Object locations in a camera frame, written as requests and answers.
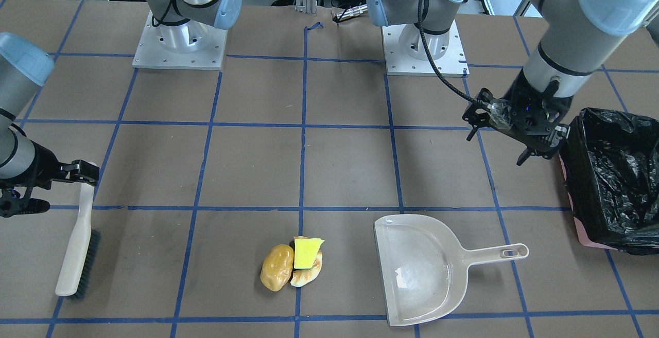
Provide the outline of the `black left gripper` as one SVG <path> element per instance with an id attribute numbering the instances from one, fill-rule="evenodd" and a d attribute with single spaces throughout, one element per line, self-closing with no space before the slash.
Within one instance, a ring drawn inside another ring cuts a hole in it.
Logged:
<path id="1" fill-rule="evenodd" d="M 563 124 L 562 119 L 572 98 L 556 96 L 561 84 L 561 78 L 554 76 L 543 90 L 537 91 L 520 72 L 503 97 L 496 98 L 482 88 L 463 113 L 463 119 L 471 125 L 466 141 L 484 128 L 515 139 L 526 147 L 518 156 L 517 166 L 535 155 L 556 155 L 570 132 L 570 126 Z"/>

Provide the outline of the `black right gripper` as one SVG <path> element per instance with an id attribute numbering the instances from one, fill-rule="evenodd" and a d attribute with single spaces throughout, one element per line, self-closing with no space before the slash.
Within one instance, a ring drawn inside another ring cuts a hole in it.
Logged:
<path id="1" fill-rule="evenodd" d="M 99 184 L 100 168 L 93 162 L 77 159 L 65 164 L 59 162 L 54 153 L 45 147 L 36 143 L 31 143 L 31 146 L 34 156 L 30 165 L 18 175 L 2 178 L 2 218 L 49 211 L 50 203 L 33 198 L 31 193 L 36 187 L 49 190 L 52 181 L 90 186 Z"/>

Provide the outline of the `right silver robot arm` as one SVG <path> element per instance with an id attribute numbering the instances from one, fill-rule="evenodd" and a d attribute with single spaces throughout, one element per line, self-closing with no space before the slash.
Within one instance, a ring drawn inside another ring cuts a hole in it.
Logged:
<path id="1" fill-rule="evenodd" d="M 243 0 L 143 0 L 150 7 L 150 28 L 160 47 L 172 54 L 210 46 L 214 33 L 232 28 Z M 51 204 L 36 198 L 36 188 L 53 183 L 82 183 L 96 188 L 100 169 L 77 159 L 62 162 L 31 139 L 17 123 L 19 113 L 42 89 L 55 61 L 32 41 L 2 32 L 2 217 L 42 214 Z"/>

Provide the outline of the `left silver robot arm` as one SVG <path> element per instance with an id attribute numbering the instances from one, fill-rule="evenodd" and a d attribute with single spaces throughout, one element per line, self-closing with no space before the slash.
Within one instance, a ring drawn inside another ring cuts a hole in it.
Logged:
<path id="1" fill-rule="evenodd" d="M 517 160 L 551 159 L 567 141 L 562 123 L 576 92 L 638 29 L 657 0 L 530 0 L 548 29 L 503 97 L 481 89 L 469 97 L 440 73 L 459 6 L 465 0 L 366 0 L 375 26 L 403 27 L 406 55 L 427 61 L 438 78 L 469 102 L 463 118 L 472 131 L 491 128 L 525 145 Z"/>

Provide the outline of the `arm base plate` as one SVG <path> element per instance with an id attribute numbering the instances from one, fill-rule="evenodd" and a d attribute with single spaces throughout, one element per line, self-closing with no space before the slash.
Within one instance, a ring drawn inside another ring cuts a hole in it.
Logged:
<path id="1" fill-rule="evenodd" d="M 132 61 L 151 70 L 221 70 L 228 40 L 226 29 L 190 22 L 153 26 L 149 12 Z"/>
<path id="2" fill-rule="evenodd" d="M 389 76 L 435 76 L 435 66 L 445 78 L 470 75 L 457 22 L 448 32 L 426 34 L 426 47 L 414 24 L 381 28 L 387 74 Z"/>

